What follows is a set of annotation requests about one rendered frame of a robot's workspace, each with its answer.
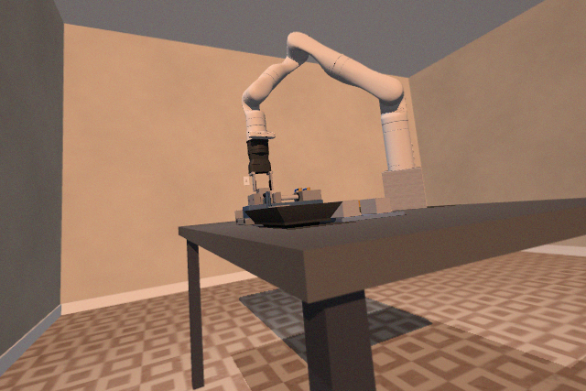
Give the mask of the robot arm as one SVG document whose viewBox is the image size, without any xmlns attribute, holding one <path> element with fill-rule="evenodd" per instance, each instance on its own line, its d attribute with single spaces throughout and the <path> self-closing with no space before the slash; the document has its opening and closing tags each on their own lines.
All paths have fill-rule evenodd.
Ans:
<svg viewBox="0 0 586 391">
<path fill-rule="evenodd" d="M 243 93 L 242 105 L 246 128 L 251 125 L 266 127 L 266 117 L 260 111 L 259 104 L 287 75 L 302 65 L 309 55 L 333 79 L 364 89 L 380 100 L 388 171 L 415 168 L 406 99 L 401 81 L 372 71 L 356 60 L 329 49 L 300 32 L 288 35 L 286 59 L 280 64 L 268 67 Z"/>
</svg>

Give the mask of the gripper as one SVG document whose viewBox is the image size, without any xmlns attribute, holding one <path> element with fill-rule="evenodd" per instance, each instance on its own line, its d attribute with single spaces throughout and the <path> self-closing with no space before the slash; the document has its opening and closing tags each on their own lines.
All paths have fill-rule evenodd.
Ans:
<svg viewBox="0 0 586 391">
<path fill-rule="evenodd" d="M 249 157 L 248 172 L 252 176 L 253 191 L 256 191 L 255 174 L 269 175 L 269 188 L 273 190 L 271 165 L 268 160 L 268 139 L 274 139 L 274 132 L 267 132 L 264 125 L 251 125 L 246 128 L 246 143 Z"/>
</svg>

